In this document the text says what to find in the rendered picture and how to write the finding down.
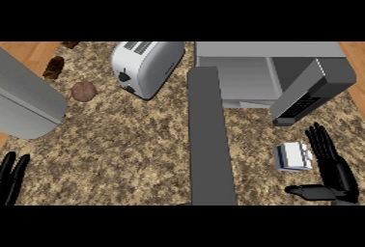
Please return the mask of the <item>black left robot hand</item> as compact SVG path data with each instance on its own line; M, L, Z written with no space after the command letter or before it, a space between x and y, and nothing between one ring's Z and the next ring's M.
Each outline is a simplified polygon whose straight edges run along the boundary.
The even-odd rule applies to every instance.
M0 206L17 203L30 155L26 154L17 162L17 153L11 151L0 164Z

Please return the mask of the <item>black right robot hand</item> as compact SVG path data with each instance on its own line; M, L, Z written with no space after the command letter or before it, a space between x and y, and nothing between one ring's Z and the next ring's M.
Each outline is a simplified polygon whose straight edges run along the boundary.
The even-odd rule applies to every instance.
M290 185L289 194L308 201L333 201L340 205L357 205L359 188L354 172L337 148L326 127L315 123L305 131L317 158L323 184Z

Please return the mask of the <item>white and blue milk carton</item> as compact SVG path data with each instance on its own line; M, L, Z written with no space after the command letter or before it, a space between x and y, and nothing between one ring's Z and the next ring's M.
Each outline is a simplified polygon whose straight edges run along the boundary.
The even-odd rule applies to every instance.
M303 142L281 144L274 149L275 168L280 171L300 172L312 169L312 152Z

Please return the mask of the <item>dark grey microwave door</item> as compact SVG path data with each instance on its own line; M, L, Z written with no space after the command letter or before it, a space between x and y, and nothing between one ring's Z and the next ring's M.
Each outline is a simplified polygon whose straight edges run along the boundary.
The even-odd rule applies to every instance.
M235 206L237 196L216 67L188 72L191 204Z

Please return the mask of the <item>grey microwave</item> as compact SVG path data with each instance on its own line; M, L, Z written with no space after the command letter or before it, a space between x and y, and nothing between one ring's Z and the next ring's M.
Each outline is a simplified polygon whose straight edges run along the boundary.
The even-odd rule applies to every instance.
M224 107L266 108L293 125L357 82L333 41L200 41L195 65L215 67Z

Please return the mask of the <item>large grey rounded appliance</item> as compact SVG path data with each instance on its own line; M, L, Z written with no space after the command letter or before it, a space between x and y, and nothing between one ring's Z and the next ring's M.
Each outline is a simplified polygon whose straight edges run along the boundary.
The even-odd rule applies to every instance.
M65 110L61 93L0 48L0 132L36 139L58 127Z

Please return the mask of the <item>round brown potato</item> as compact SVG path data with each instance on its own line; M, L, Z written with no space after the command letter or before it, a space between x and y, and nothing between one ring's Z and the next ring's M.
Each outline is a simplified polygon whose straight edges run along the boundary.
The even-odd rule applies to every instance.
M79 82L71 88L71 95L77 101L88 102L96 96L96 87L91 82Z

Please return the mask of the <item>white toaster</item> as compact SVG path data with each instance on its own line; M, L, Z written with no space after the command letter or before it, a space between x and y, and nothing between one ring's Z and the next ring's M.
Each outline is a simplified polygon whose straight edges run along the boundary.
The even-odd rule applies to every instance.
M122 41L111 54L111 68L122 88L151 100L184 54L182 41Z

